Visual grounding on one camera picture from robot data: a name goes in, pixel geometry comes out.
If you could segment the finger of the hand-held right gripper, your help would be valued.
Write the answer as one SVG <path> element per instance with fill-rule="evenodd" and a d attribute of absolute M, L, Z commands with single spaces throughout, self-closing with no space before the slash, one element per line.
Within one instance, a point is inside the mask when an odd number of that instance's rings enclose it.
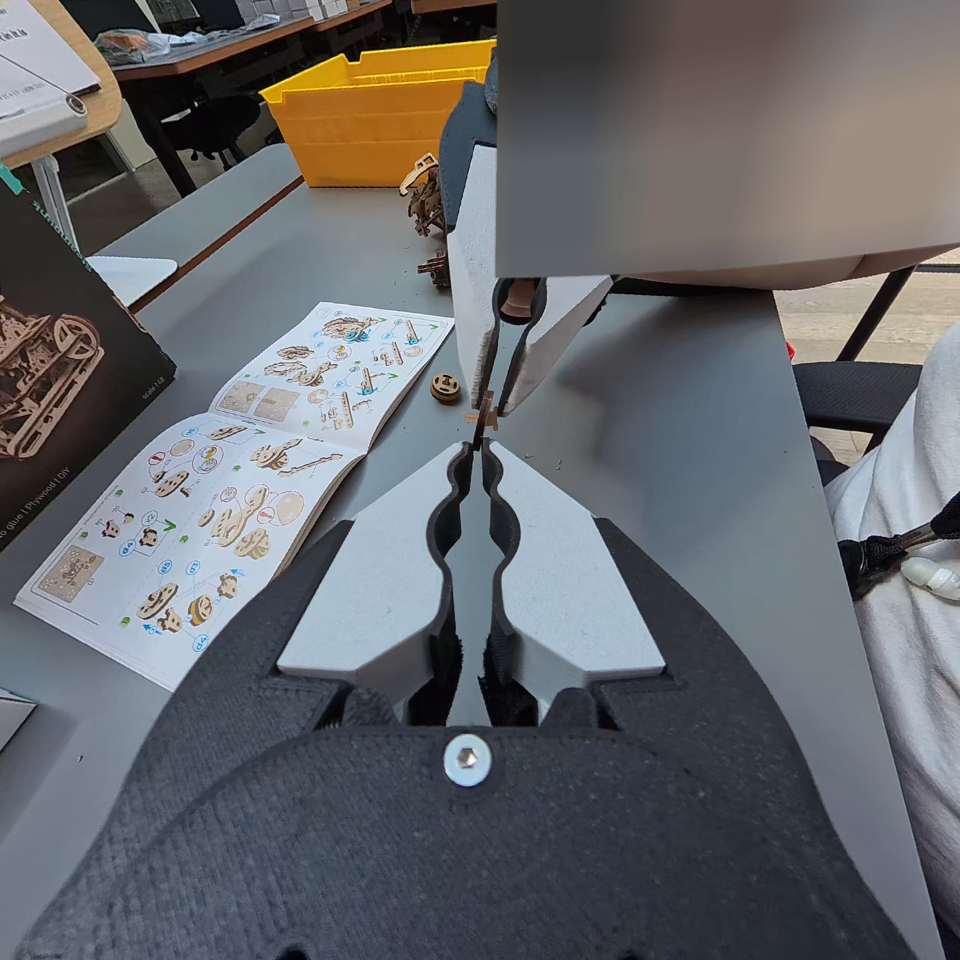
<path fill-rule="evenodd" d="M 603 306 L 611 274 L 541 278 L 526 325 L 510 359 L 500 396 L 500 416 L 515 412 L 544 381 L 573 339 Z"/>
<path fill-rule="evenodd" d="M 458 219 L 447 240 L 458 356 L 476 412 L 498 352 L 497 157 L 495 147 L 474 146 Z"/>

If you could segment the wooden round-cornered table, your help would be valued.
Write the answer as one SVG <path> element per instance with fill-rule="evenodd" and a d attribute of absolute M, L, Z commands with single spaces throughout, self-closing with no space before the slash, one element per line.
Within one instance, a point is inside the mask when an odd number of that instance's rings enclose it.
<path fill-rule="evenodd" d="M 7 169 L 15 169 L 30 164 L 39 187 L 42 207 L 53 220 L 54 225 L 65 236 L 74 249 L 80 244 L 70 218 L 66 195 L 61 185 L 59 163 L 56 154 L 79 143 L 99 138 L 110 131 L 119 121 L 122 112 L 122 97 L 119 85 L 111 66 L 94 47 L 93 42 L 67 11 L 61 2 L 29 2 L 53 28 L 95 72 L 100 82 L 98 91 L 83 92 L 78 95 L 87 108 L 87 126 L 72 133 L 66 133 L 21 150 L 2 164 Z"/>

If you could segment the black model kit box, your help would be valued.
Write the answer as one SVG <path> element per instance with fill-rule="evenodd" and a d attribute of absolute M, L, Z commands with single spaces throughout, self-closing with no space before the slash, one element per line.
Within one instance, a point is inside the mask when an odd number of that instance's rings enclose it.
<path fill-rule="evenodd" d="M 175 374 L 107 282 L 2 171 L 2 549 Z"/>

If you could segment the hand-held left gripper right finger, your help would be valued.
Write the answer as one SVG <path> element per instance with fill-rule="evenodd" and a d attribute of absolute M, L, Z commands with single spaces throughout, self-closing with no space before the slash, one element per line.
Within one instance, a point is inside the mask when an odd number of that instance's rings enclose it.
<path fill-rule="evenodd" d="M 540 703 L 562 690 L 661 675 L 666 662 L 594 515 L 484 440 L 494 571 L 488 664 Z"/>

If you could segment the nested yellow plastic bin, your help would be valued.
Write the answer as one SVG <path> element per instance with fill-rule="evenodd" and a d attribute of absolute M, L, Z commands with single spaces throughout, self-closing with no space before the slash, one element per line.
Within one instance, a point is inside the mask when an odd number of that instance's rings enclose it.
<path fill-rule="evenodd" d="M 356 62 L 347 63 L 347 84 L 361 87 L 480 82 L 486 76 L 496 47 L 497 40 L 491 38 L 366 51 Z"/>

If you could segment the large yellow plastic bin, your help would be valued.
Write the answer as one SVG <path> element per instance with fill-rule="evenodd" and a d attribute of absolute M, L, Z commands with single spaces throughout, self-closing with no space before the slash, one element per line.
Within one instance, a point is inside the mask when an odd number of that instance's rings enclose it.
<path fill-rule="evenodd" d="M 398 187 L 436 154 L 467 80 L 348 84 L 344 54 L 262 89 L 310 187 Z"/>

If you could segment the black mesh chair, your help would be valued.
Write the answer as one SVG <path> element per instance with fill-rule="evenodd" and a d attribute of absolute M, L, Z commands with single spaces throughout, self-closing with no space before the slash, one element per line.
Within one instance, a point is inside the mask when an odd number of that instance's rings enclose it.
<path fill-rule="evenodd" d="M 867 433 L 867 450 L 878 447 L 916 390 L 922 366 L 860 362 L 859 354 L 917 273 L 958 275 L 957 263 L 920 264 L 889 273 L 851 332 L 837 358 L 793 366 L 808 427 Z"/>

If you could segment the long brown background desk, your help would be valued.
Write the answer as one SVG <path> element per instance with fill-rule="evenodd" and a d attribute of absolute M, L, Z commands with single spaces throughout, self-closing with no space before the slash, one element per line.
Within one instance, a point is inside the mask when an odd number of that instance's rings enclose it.
<path fill-rule="evenodd" d="M 165 129 L 165 120 L 194 100 L 256 93 L 333 56 L 357 51 L 395 15 L 394 2 L 369 2 L 316 22 L 283 16 L 278 25 L 240 36 L 189 44 L 153 60 L 112 68 L 119 90 L 180 197 L 197 189 Z"/>

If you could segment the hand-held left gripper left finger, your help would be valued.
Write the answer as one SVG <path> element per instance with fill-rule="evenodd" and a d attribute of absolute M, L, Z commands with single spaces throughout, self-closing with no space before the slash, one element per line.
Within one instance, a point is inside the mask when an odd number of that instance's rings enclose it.
<path fill-rule="evenodd" d="M 391 703 L 453 670 L 446 556 L 461 535 L 474 451 L 454 443 L 356 514 L 281 653 L 286 675 L 378 690 Z"/>

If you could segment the octagonal wooden puzzle piece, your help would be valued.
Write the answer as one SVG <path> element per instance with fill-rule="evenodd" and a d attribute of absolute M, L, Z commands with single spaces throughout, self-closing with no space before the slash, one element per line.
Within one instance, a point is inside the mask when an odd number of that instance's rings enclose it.
<path fill-rule="evenodd" d="M 474 427 L 470 442 L 471 449 L 481 450 L 488 429 L 498 430 L 498 408 L 494 391 L 487 389 L 482 395 L 478 410 L 463 414 L 463 419 L 468 425 Z"/>

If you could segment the open instruction booklet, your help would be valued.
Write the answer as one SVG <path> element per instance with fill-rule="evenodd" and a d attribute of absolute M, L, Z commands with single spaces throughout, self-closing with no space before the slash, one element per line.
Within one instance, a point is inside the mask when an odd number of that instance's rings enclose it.
<path fill-rule="evenodd" d="M 14 606 L 174 690 L 289 564 L 453 329 L 319 303 L 147 444 Z"/>

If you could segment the wooden mechanical model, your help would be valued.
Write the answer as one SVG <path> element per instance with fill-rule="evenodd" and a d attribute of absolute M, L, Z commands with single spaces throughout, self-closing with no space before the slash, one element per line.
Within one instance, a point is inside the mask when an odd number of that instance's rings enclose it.
<path fill-rule="evenodd" d="M 403 178 L 399 195 L 409 200 L 408 216 L 414 221 L 419 236 L 428 237 L 432 229 L 447 234 L 447 222 L 439 179 L 440 164 L 430 151 L 415 162 Z"/>

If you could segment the colourful packet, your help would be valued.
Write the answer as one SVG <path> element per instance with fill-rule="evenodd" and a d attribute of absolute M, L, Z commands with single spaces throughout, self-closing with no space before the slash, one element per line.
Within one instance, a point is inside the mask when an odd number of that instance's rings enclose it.
<path fill-rule="evenodd" d="M 112 68 L 144 65 L 170 51 L 165 34 L 138 29 L 102 31 L 93 45 Z"/>

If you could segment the grey desk with brown edge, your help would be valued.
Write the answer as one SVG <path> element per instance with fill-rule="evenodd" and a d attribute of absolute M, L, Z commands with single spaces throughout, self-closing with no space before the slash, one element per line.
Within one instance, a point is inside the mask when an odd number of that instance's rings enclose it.
<path fill-rule="evenodd" d="M 130 311 L 135 314 L 220 252 L 303 182 L 288 145 L 265 147 L 89 258 L 176 262 L 174 276 L 136 303 L 137 309 Z"/>

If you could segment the white tray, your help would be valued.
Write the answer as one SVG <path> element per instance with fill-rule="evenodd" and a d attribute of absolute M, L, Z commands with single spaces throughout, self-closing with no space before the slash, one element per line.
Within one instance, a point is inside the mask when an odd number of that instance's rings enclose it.
<path fill-rule="evenodd" d="M 93 255 L 86 263 L 131 312 L 138 309 L 135 304 L 173 278 L 178 269 L 177 262 L 167 258 Z"/>

